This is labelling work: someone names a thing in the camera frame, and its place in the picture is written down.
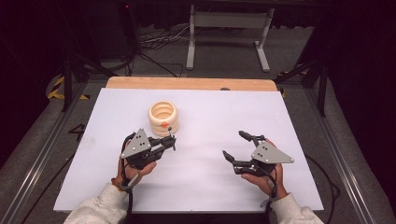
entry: white paper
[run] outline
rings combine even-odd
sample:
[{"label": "white paper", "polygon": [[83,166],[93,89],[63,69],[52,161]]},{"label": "white paper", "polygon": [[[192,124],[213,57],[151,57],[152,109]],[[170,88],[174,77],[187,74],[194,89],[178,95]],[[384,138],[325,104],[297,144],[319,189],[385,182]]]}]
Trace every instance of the white paper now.
[{"label": "white paper", "polygon": [[126,136],[149,128],[148,110],[170,101],[178,110],[176,151],[165,150],[153,173],[134,188],[134,212],[260,212],[267,197],[233,172],[226,150],[251,160],[255,147],[239,131],[272,140],[295,163],[283,164],[284,183],[300,206],[323,210],[313,177],[277,91],[102,89],[54,206],[70,212],[97,196],[117,174]]}]

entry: metal frame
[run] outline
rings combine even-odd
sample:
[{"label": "metal frame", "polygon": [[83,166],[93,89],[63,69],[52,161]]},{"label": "metal frame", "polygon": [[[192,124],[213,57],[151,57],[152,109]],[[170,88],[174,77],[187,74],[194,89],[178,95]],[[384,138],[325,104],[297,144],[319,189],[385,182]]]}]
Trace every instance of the metal frame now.
[{"label": "metal frame", "polygon": [[231,28],[250,28],[262,29],[260,41],[255,41],[255,48],[259,56],[263,72],[269,72],[267,58],[264,53],[264,42],[270,28],[274,9],[270,8],[268,13],[227,13],[227,12],[201,12],[195,11],[195,6],[191,5],[190,11],[190,42],[187,54],[187,70],[194,67],[195,54],[195,27],[231,27]]}]

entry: yellow black tape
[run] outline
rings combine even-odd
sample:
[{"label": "yellow black tape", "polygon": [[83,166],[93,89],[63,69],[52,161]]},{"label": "yellow black tape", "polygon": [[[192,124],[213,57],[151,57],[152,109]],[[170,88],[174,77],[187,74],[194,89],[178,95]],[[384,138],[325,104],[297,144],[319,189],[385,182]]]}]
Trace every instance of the yellow black tape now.
[{"label": "yellow black tape", "polygon": [[[51,99],[51,98],[56,98],[56,99],[61,99],[61,100],[64,99],[64,94],[57,93],[59,88],[61,87],[62,83],[64,83],[64,75],[63,74],[61,74],[58,77],[55,84],[53,85],[52,90],[50,91],[50,93],[48,95],[49,99]],[[81,95],[79,97],[80,100],[89,100],[90,98],[91,98],[90,95]]]}]

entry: hand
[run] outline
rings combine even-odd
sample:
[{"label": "hand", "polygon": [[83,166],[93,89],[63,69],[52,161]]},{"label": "hand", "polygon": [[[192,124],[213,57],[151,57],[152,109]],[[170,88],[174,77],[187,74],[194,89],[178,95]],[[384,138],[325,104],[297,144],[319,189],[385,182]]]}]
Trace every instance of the hand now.
[{"label": "hand", "polygon": [[[119,167],[118,167],[118,172],[117,172],[117,176],[116,176],[116,181],[118,183],[122,183],[123,182],[123,178],[121,175],[122,172],[122,163],[121,163],[121,158],[119,159]],[[134,186],[139,183],[139,181],[142,179],[142,177],[144,175],[148,175],[152,172],[152,170],[154,170],[155,166],[157,165],[157,162],[153,161],[151,163],[149,163],[148,165],[146,165],[142,170],[137,170],[136,168],[132,168],[129,165],[125,166],[125,175],[128,179],[132,179],[136,174],[139,174],[139,176],[137,177],[137,179],[134,181]]]},{"label": "hand", "polygon": [[[265,139],[265,141],[274,146],[274,143],[270,140]],[[283,186],[283,167],[281,164],[276,165],[275,169],[271,172],[271,176],[276,180],[276,198],[281,199],[286,197],[288,193]],[[246,179],[248,182],[257,185],[262,192],[268,195],[271,195],[274,190],[272,187],[273,185],[269,184],[269,181],[271,180],[268,176],[257,177],[255,175],[242,174],[241,177]]]}]

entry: sleeve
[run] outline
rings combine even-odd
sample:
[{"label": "sleeve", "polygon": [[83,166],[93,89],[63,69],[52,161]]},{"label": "sleeve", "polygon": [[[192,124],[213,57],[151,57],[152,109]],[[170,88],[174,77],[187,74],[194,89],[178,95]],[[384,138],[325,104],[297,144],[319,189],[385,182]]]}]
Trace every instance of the sleeve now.
[{"label": "sleeve", "polygon": [[323,223],[309,207],[300,207],[293,195],[277,200],[272,203],[279,224],[319,224]]},{"label": "sleeve", "polygon": [[106,184],[98,197],[92,197],[76,207],[64,223],[119,223],[125,217],[122,202],[127,196],[112,184]]}]

